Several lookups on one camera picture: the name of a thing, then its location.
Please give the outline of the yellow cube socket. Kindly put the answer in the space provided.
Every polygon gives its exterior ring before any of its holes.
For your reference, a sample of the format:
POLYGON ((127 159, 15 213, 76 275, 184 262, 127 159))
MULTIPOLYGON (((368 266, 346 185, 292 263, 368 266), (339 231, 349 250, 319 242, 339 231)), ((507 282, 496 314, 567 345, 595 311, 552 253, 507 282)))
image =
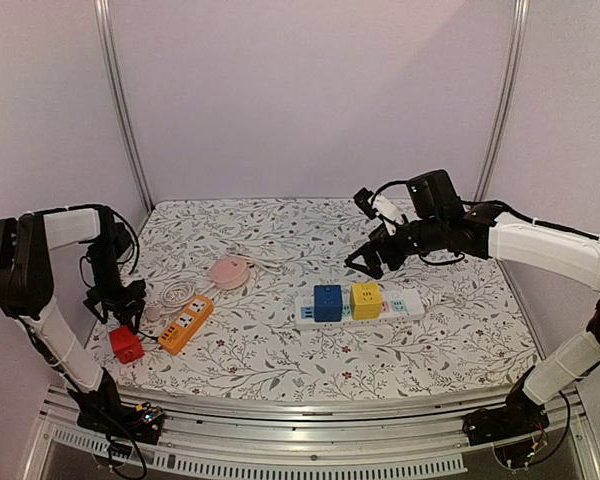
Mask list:
POLYGON ((357 283, 350 290, 350 306, 355 321, 377 319, 382 309, 382 294, 377 283, 357 283))

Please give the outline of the red cube socket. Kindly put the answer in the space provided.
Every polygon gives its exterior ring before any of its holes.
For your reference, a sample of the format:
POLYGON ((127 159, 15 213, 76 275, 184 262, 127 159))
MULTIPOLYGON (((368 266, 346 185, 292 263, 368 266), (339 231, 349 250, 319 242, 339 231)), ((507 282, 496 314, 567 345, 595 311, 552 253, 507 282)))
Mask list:
POLYGON ((127 326, 110 331, 109 341, 113 354, 123 365, 130 364, 144 356, 140 340, 127 326))

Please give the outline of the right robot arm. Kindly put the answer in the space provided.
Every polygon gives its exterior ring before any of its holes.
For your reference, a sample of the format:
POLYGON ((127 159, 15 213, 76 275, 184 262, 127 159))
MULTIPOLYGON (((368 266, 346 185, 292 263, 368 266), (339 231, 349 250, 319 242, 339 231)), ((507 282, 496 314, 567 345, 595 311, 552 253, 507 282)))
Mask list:
MULTIPOLYGON (((416 217, 406 215, 378 188, 360 189, 356 206, 381 224, 345 263, 373 279, 398 270, 410 256, 425 258, 446 250, 456 257, 510 261, 557 274, 600 295, 600 234, 526 216, 498 201, 460 198, 445 170, 401 181, 416 217)), ((600 297, 581 332, 564 341, 531 368, 506 398, 497 427, 517 436, 532 424, 539 410, 563 388, 600 364, 600 297)))

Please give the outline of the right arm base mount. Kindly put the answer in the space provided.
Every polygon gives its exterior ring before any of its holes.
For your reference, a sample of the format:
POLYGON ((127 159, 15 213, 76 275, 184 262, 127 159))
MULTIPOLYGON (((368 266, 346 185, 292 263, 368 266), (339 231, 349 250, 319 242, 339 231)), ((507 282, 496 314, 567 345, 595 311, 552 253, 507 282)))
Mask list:
POLYGON ((524 436, 524 440, 494 449, 494 456, 503 467, 517 470, 531 465, 548 426, 549 418, 544 406, 530 400, 523 392, 523 381, 519 381, 507 395, 503 406, 481 408, 467 414, 463 418, 462 430, 471 446, 524 436))

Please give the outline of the blue cube socket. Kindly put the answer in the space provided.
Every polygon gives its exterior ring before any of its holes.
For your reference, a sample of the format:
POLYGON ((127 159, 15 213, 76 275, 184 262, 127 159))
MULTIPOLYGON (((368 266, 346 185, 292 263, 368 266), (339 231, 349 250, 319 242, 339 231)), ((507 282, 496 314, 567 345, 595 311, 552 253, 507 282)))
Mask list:
POLYGON ((317 323, 337 323, 342 320, 343 297, 340 285, 315 285, 313 317, 317 323))

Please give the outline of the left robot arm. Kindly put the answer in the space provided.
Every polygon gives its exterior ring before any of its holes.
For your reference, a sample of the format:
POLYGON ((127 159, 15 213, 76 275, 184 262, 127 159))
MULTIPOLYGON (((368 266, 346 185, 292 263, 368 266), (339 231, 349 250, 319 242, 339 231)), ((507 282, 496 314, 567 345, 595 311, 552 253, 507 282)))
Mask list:
POLYGON ((89 395, 115 391, 108 372, 86 352, 55 297, 50 254, 83 244, 92 270, 84 305, 101 323, 115 318, 132 332, 145 307, 146 283, 124 282, 125 255, 139 261, 138 236, 111 207, 85 204, 0 219, 0 309, 18 322, 34 348, 71 390, 89 395))

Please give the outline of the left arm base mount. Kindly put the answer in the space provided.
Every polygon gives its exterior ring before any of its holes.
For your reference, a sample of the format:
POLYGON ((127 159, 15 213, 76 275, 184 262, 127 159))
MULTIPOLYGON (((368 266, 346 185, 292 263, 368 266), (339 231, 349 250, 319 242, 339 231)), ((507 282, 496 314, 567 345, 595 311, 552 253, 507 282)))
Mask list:
POLYGON ((164 412, 149 402, 142 404, 140 410, 124 405, 115 381, 106 370, 96 390, 84 393, 70 387, 68 393, 79 407, 80 427, 144 444, 158 444, 164 412))

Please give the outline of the white multi-socket power strip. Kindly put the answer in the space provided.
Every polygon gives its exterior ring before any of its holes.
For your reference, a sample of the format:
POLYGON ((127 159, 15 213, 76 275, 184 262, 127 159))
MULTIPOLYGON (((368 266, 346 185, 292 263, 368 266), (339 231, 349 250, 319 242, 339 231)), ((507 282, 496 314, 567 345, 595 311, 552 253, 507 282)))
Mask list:
POLYGON ((352 317, 350 294, 342 294, 342 314, 337 322, 318 322, 315 319, 313 297, 300 295, 295 300, 292 319, 298 330, 334 328, 363 328, 382 324, 414 322, 425 315, 425 307, 415 289, 387 291, 383 296, 381 311, 377 318, 354 320, 352 317))

